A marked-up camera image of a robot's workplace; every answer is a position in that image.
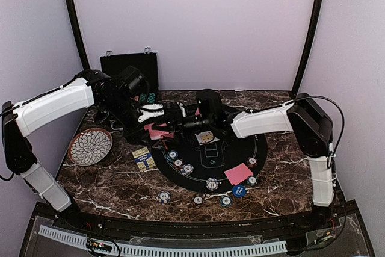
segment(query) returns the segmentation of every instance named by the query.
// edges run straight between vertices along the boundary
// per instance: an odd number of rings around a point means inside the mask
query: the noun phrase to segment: black circular mat
[[[196,105],[188,106],[189,112],[196,110]],[[236,111],[224,105],[231,113]],[[230,191],[233,185],[227,179],[224,171],[232,169],[241,163],[247,165],[248,158],[256,158],[257,166],[250,168],[257,176],[265,165],[267,158],[267,142],[265,135],[255,135],[248,138],[236,138],[232,141],[216,141],[200,146],[195,135],[187,136],[186,142],[180,145],[167,143],[168,150],[152,150],[156,166],[163,175],[175,184],[186,189],[206,194],[217,194]],[[178,152],[178,159],[184,164],[191,164],[194,171],[189,176],[181,174],[165,159],[168,151]],[[206,188],[206,180],[215,178],[219,182],[218,189],[210,191]]]

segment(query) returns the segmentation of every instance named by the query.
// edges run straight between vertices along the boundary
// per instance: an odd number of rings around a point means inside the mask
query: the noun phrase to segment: black pole
[[[83,38],[80,32],[79,21],[76,15],[75,3],[73,0],[66,0],[66,4],[72,26],[72,33],[75,38],[76,47],[78,48],[78,53],[83,65],[83,69],[90,69],[90,63],[88,62],[87,53],[85,52]]]
[[[303,48],[300,65],[298,66],[297,75],[295,76],[294,84],[291,89],[292,97],[296,97],[300,89],[303,76],[305,74],[307,61],[309,60],[309,55],[310,51],[312,50],[314,35],[317,28],[319,12],[321,11],[321,4],[322,0],[314,0],[312,16],[310,18],[309,29],[307,31],[306,41]]]

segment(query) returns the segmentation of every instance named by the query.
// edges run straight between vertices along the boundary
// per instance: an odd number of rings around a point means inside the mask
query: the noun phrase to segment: marble tabletop
[[[264,108],[289,100],[287,92],[219,91],[226,105]],[[194,91],[162,91],[160,101],[183,101],[192,104]],[[220,206],[224,194],[204,195],[204,205],[193,206],[195,192],[169,181],[158,169],[140,172],[132,152],[142,146],[127,144],[121,131],[93,122],[96,109],[91,108],[79,131],[104,128],[112,133],[110,153],[101,162],[81,167],[67,157],[57,180],[75,198],[83,212],[110,217],[148,221],[202,222],[240,221],[310,211],[312,182],[310,168],[292,133],[267,134],[268,157],[260,172],[259,183],[249,188],[242,199],[229,208]],[[171,193],[171,204],[156,201],[158,193]]]

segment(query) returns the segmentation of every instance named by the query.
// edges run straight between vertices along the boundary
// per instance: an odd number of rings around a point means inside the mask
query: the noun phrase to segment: white robot arm segment
[[[26,105],[13,110],[17,114],[16,122],[23,135],[27,137],[42,126],[81,108],[94,104],[92,88],[84,78],[77,78],[66,87],[42,96]]]
[[[292,132],[287,110],[293,104],[272,108],[259,113],[246,113],[236,115],[231,127],[237,138],[246,138],[251,135],[266,134],[268,132]]]

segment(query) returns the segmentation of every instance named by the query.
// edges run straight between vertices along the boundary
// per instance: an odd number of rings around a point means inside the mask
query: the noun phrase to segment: black cable
[[[102,255],[103,255],[103,256],[108,256],[107,254],[104,254],[104,253],[97,253],[97,252],[95,252],[94,249],[92,249],[92,246],[90,246],[90,247],[87,248],[87,249],[90,249],[90,250],[91,250],[92,253],[89,252],[91,256],[94,256],[94,257],[100,257],[100,256],[102,256]]]
[[[10,180],[13,179],[13,176],[14,176],[14,172],[12,172],[12,175],[9,178],[5,178],[0,175],[0,179],[2,179],[4,182],[9,182]]]
[[[20,108],[20,105],[16,105],[15,107],[10,108],[9,110],[3,111],[3,112],[0,114],[0,117],[2,117],[4,114],[8,114],[10,111],[15,110],[16,108]]]
[[[345,207],[345,214],[344,214],[344,217],[343,217],[343,225],[342,225],[342,228],[341,228],[341,231],[339,231],[338,235],[336,235],[331,241],[329,241],[325,246],[322,246],[322,247],[319,247],[319,248],[311,248],[315,245],[318,245],[318,244],[315,244],[315,243],[311,243],[309,245],[307,245],[306,247],[303,247],[303,248],[290,248],[288,247],[288,252],[298,252],[298,251],[316,251],[316,250],[321,250],[321,249],[324,249],[328,246],[330,246],[331,244],[333,244],[342,234],[343,230],[345,229],[345,225],[347,223],[347,217],[348,217],[348,208],[347,208],[347,203],[346,203],[346,199],[345,197],[343,198],[343,205]]]
[[[333,148],[333,151],[328,156],[327,168],[330,169],[333,166],[334,156],[335,156],[335,154],[337,152],[337,148],[338,148],[338,146],[339,146],[339,144],[341,142],[342,134],[343,134],[343,132],[345,130],[345,115],[343,114],[342,108],[334,100],[329,99],[329,98],[327,98],[325,96],[304,96],[303,98],[293,99],[291,101],[285,102],[285,103],[280,104],[280,105],[274,105],[274,106],[271,106],[271,107],[268,107],[268,108],[260,109],[257,112],[265,111],[265,110],[270,110],[270,109],[273,109],[273,108],[279,108],[279,107],[286,106],[286,105],[291,105],[291,104],[294,104],[294,103],[299,102],[299,101],[304,101],[306,99],[323,99],[325,101],[331,102],[339,110],[339,112],[341,114],[341,118],[342,118],[341,132],[340,132],[340,134],[338,136],[338,139],[337,139],[335,147]]]
[[[341,114],[341,118],[342,118],[341,133],[339,134],[336,145],[333,148],[333,153],[329,156],[329,158],[332,158],[333,155],[336,154],[337,148],[341,142],[343,131],[345,130],[345,115],[343,114],[342,108],[334,100],[329,99],[325,96],[304,96],[303,98],[294,99],[292,101],[289,101],[286,103],[286,105],[290,105],[290,104],[293,104],[293,103],[299,102],[299,101],[304,101],[306,99],[323,99],[325,101],[331,102],[339,110],[339,112]]]
[[[75,227],[74,225],[71,225],[70,223],[68,223],[62,216],[60,216],[60,214],[57,214],[57,216],[60,218],[60,220],[62,220],[63,222],[65,222],[66,225],[70,226],[71,228],[74,228],[76,231],[80,231],[80,232],[85,233],[85,234],[87,235],[87,237],[88,237],[88,234],[94,234],[94,235],[96,235],[96,236],[99,236],[99,237],[103,238],[104,240],[107,240],[107,241],[109,241],[109,242],[114,243],[116,249],[118,250],[118,255],[117,255],[117,257],[120,257],[120,254],[121,254],[120,247],[119,247],[119,245],[115,242],[115,240],[113,240],[111,237],[108,237],[108,236],[105,236],[105,235],[103,235],[103,234],[96,233],[96,232],[93,232],[93,231],[89,231],[89,230],[77,228],[77,227]]]
[[[67,87],[67,86],[68,86],[69,84],[71,84],[71,82],[73,82],[75,79],[76,79],[76,78],[72,78],[69,82],[65,83],[65,84],[63,85],[63,87]],[[36,101],[37,99],[40,99],[40,98],[42,98],[43,96],[46,96],[46,95],[48,95],[48,94],[50,94],[50,93],[54,93],[55,91],[58,91],[58,90],[60,90],[60,89],[61,89],[61,87],[57,87],[57,88],[54,88],[53,90],[49,90],[49,91],[47,91],[47,92],[45,92],[45,93],[42,93],[42,94],[40,94],[40,95],[38,95],[38,96],[35,96],[35,97],[32,98],[32,99],[28,99],[27,101],[23,102],[23,103],[21,104],[21,106],[27,105],[27,104],[29,104],[30,102]],[[16,105],[15,107],[10,108],[9,110],[3,111],[3,112],[0,114],[0,117],[2,117],[4,114],[7,114],[7,113],[9,113],[10,111],[13,111],[13,110],[15,110],[15,109],[17,109],[17,108],[20,108],[20,105]]]

